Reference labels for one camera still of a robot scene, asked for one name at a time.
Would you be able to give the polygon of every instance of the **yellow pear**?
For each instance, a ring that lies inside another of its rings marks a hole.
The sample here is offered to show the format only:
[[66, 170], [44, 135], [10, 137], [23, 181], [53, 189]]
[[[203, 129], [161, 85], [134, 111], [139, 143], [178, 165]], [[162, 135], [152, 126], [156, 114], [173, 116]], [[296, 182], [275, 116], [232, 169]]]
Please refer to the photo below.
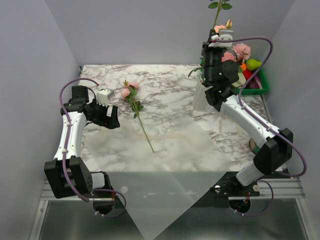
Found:
[[249, 58], [245, 64], [249, 71], [254, 71], [261, 66], [262, 62], [255, 60], [254, 58]]

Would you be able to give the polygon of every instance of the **plastic fruit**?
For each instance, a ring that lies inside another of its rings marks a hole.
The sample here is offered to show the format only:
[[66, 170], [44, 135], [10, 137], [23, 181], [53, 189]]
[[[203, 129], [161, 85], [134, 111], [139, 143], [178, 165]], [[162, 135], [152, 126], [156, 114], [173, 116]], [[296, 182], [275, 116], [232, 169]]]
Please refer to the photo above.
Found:
[[248, 80], [252, 76], [252, 74], [253, 73], [251, 71], [249, 71], [248, 69], [243, 71], [243, 75], [245, 77], [245, 80]]
[[240, 66], [243, 71], [247, 70], [247, 65], [243, 62]]
[[255, 60], [254, 58], [249, 58], [246, 61], [246, 68], [250, 71], [254, 71], [261, 66], [262, 62]]

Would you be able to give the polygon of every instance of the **small white cube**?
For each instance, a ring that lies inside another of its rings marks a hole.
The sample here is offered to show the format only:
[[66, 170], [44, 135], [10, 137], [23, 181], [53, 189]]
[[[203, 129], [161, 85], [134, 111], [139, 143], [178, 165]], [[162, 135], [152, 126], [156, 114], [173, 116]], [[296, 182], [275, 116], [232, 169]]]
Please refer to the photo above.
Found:
[[102, 89], [98, 91], [96, 95], [96, 102], [102, 106], [109, 104], [109, 99], [114, 95], [114, 91], [111, 89]]

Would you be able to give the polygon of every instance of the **flower bud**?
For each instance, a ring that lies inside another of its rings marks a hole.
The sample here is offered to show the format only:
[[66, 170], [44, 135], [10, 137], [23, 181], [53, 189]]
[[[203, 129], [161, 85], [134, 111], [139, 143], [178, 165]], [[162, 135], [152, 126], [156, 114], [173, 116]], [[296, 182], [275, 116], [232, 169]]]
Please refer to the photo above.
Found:
[[227, 29], [232, 28], [232, 23], [233, 23], [233, 22], [229, 19], [228, 21], [226, 21], [225, 27], [226, 27]]

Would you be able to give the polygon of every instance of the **pink rose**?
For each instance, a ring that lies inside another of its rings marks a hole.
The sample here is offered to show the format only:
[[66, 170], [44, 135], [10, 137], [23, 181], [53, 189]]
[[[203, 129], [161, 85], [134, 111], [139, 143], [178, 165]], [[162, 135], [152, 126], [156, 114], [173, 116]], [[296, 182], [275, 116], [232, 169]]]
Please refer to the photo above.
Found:
[[237, 60], [243, 61], [248, 60], [251, 55], [251, 47], [244, 43], [238, 43], [232, 47], [235, 52]]
[[130, 95], [130, 90], [128, 88], [123, 89], [122, 93], [121, 93], [121, 97], [123, 99], [125, 99], [127, 96]]
[[227, 29], [225, 25], [220, 25], [220, 26], [215, 26], [213, 28], [215, 30], [216, 33], [219, 33], [220, 29]]
[[236, 57], [231, 52], [225, 52], [223, 57], [221, 58], [221, 62], [232, 60], [236, 61]]
[[130, 86], [135, 89], [139, 89], [139, 83], [137, 83], [135, 81], [128, 82], [127, 87], [130, 87]]

